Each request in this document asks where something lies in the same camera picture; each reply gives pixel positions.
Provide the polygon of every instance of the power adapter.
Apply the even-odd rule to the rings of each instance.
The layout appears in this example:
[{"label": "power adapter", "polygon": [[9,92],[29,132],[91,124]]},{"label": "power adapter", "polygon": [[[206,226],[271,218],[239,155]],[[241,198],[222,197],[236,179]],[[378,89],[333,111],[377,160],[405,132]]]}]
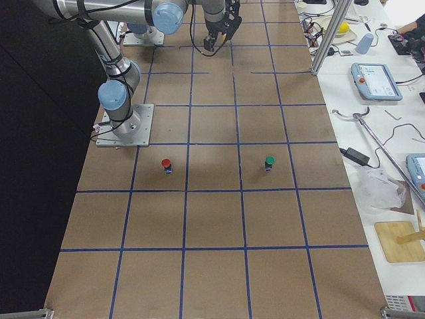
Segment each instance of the power adapter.
[{"label": "power adapter", "polygon": [[366,166],[370,160],[368,156],[354,150],[353,148],[347,148],[346,150],[340,148],[339,151],[344,155],[344,157],[352,160],[355,163],[358,163],[361,166]]}]

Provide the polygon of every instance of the screen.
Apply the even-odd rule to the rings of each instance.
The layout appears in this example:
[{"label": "screen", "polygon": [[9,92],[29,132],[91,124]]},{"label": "screen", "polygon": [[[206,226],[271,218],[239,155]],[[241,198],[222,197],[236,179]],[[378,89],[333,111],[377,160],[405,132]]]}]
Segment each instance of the screen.
[{"label": "screen", "polygon": [[416,158],[418,160],[420,169],[425,173],[425,158]]},{"label": "screen", "polygon": [[381,65],[359,65],[361,74],[366,80],[367,87],[375,96],[395,96],[385,69]]}]

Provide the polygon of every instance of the red bottle cap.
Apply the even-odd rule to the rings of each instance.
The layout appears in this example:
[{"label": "red bottle cap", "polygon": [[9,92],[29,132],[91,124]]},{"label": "red bottle cap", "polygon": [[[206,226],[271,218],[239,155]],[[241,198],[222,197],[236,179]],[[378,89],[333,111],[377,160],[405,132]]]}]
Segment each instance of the red bottle cap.
[{"label": "red bottle cap", "polygon": [[161,162],[162,167],[168,168],[171,166],[171,161],[168,158],[165,158]]}]

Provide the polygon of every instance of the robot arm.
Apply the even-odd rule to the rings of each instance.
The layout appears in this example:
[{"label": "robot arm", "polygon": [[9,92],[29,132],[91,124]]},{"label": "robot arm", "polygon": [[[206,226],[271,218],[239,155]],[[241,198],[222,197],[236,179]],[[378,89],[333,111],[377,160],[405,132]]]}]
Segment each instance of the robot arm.
[{"label": "robot arm", "polygon": [[139,145],[137,141],[129,142],[129,139],[139,130],[141,124],[140,116],[131,105],[131,97],[139,84],[141,73],[136,63],[123,56],[104,21],[150,25],[165,34],[173,34],[183,22],[189,5],[202,5],[209,32],[204,46],[208,51],[214,51],[218,33],[224,35],[224,42],[228,41],[242,22],[238,15],[239,1],[33,0],[41,11],[58,19],[57,23],[77,20],[88,31],[109,78],[99,87],[98,96],[109,116],[112,127],[109,132],[115,134],[113,139],[127,140],[122,146]]},{"label": "robot arm", "polygon": [[214,45],[218,38],[218,33],[224,35],[224,41],[232,39],[239,28],[242,18],[239,17],[239,0],[197,0],[196,4],[202,4],[204,9],[205,24],[208,29],[208,36],[204,39],[204,48],[214,52]]}]

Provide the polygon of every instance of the yellow ball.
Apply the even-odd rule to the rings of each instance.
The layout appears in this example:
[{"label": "yellow ball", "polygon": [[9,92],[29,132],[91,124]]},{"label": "yellow ball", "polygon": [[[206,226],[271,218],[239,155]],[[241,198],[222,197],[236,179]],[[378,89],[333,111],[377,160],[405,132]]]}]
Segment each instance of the yellow ball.
[{"label": "yellow ball", "polygon": [[338,33],[342,34],[342,33],[347,33],[350,29],[350,26],[348,23],[346,22],[342,22],[341,25],[339,26],[339,30]]}]

